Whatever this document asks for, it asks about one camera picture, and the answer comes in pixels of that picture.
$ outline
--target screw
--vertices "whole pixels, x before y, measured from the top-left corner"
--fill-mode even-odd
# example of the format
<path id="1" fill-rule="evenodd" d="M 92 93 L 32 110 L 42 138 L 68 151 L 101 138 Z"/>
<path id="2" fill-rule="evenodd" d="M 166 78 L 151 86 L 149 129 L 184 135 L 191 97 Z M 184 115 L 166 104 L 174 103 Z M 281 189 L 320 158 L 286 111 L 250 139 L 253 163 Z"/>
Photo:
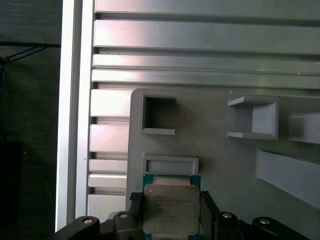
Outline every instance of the screw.
<path id="1" fill-rule="evenodd" d="M 126 214 L 126 213 L 121 213 L 121 214 L 119 215 L 119 217 L 120 217 L 120 218 L 127 218 L 127 217 L 128 217 L 128 214 Z"/>
<path id="2" fill-rule="evenodd" d="M 228 212 L 222 214 L 222 216 L 223 216 L 224 218 L 226 218 L 226 219 L 232 218 L 232 215 L 231 215 L 230 213 L 228 213 Z"/>
<path id="3" fill-rule="evenodd" d="M 268 219 L 261 218 L 260 219 L 260 223 L 262 223 L 262 224 L 270 224 L 270 221 Z"/>
<path id="4" fill-rule="evenodd" d="M 83 221 L 83 223 L 85 223 L 85 224 L 90 224 L 90 223 L 92 223 L 93 221 L 92 221 L 92 219 L 90 219 L 90 218 L 87 218 L 87 219 L 85 219 L 84 221 Z"/>

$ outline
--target gray wall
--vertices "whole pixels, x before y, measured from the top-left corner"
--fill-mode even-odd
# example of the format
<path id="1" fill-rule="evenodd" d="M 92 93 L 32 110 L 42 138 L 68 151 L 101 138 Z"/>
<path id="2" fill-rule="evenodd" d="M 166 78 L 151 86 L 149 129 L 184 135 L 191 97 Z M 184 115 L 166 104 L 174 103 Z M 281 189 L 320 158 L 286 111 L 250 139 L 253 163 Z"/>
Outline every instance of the gray wall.
<path id="1" fill-rule="evenodd" d="M 62 0 L 2 0 L 0 41 L 60 44 Z M 26 50 L 0 47 L 0 56 Z M 23 143 L 20 217 L 0 239 L 42 239 L 54 231 L 60 48 L 5 68 L 0 123 Z"/>

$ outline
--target white vertical bar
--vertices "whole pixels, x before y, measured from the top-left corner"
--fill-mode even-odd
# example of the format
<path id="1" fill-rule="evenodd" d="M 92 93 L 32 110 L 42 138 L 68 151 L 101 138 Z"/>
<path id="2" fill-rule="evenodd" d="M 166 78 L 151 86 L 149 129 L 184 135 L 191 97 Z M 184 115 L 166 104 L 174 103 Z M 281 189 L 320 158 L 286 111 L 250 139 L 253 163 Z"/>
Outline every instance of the white vertical bar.
<path id="1" fill-rule="evenodd" d="M 88 164 L 91 71 L 93 56 L 94 0 L 83 1 L 79 79 L 78 141 L 75 217 L 85 216 L 88 206 Z"/>
<path id="2" fill-rule="evenodd" d="M 82 1 L 64 0 L 60 59 L 55 231 L 75 219 Z"/>

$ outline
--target metal panel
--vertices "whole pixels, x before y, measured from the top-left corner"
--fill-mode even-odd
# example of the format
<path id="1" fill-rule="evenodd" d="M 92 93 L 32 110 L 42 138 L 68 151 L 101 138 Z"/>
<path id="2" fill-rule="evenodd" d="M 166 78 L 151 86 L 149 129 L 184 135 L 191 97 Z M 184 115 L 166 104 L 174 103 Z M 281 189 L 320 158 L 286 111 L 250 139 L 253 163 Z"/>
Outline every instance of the metal panel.
<path id="1" fill-rule="evenodd" d="M 81 1 L 63 1 L 55 231 L 75 218 L 81 18 Z"/>
<path id="2" fill-rule="evenodd" d="M 91 188 L 123 189 L 125 192 L 126 185 L 126 174 L 91 173 L 89 176 L 89 187 Z"/>
<path id="3" fill-rule="evenodd" d="M 92 81 L 258 88 L 320 89 L 318 76 L 225 73 L 203 71 L 94 69 Z"/>
<path id="4" fill-rule="evenodd" d="M 91 159 L 89 171 L 99 174 L 126 174 L 127 161 Z"/>
<path id="5" fill-rule="evenodd" d="M 125 209 L 125 196 L 90 194 L 88 197 L 88 215 L 97 217 L 100 222 L 107 220 L 110 213 Z"/>
<path id="6" fill-rule="evenodd" d="M 128 118 L 132 91 L 93 89 L 91 91 L 91 116 Z"/>
<path id="7" fill-rule="evenodd" d="M 91 69 L 93 56 L 93 20 L 94 0 L 83 1 L 81 28 L 81 60 L 79 78 L 79 110 L 78 110 L 78 139 L 76 161 L 76 195 L 75 217 L 87 214 L 88 201 L 88 159 L 89 159 L 89 126 Z"/>
<path id="8" fill-rule="evenodd" d="M 91 125 L 90 151 L 127 153 L 129 125 Z"/>
<path id="9" fill-rule="evenodd" d="M 96 20 L 95 47 L 320 54 L 317 27 Z"/>
<path id="10" fill-rule="evenodd" d="M 252 0 L 96 0 L 99 13 L 140 13 L 200 16 L 275 18 L 293 20 L 320 19 L 320 2 Z"/>
<path id="11" fill-rule="evenodd" d="M 317 61 L 263 59 L 260 57 L 95 54 L 93 55 L 93 66 L 97 69 L 178 70 L 320 76 L 320 63 Z"/>

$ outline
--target square opening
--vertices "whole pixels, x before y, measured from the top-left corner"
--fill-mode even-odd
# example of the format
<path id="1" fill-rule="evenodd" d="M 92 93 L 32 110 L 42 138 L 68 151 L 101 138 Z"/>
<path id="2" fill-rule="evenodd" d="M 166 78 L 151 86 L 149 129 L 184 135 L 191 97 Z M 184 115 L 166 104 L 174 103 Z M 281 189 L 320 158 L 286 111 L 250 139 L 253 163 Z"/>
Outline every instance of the square opening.
<path id="1" fill-rule="evenodd" d="M 278 102 L 274 98 L 243 96 L 229 100 L 233 107 L 235 131 L 228 137 L 243 139 L 278 138 Z"/>
<path id="2" fill-rule="evenodd" d="M 144 97 L 143 129 L 175 129 L 176 98 Z"/>

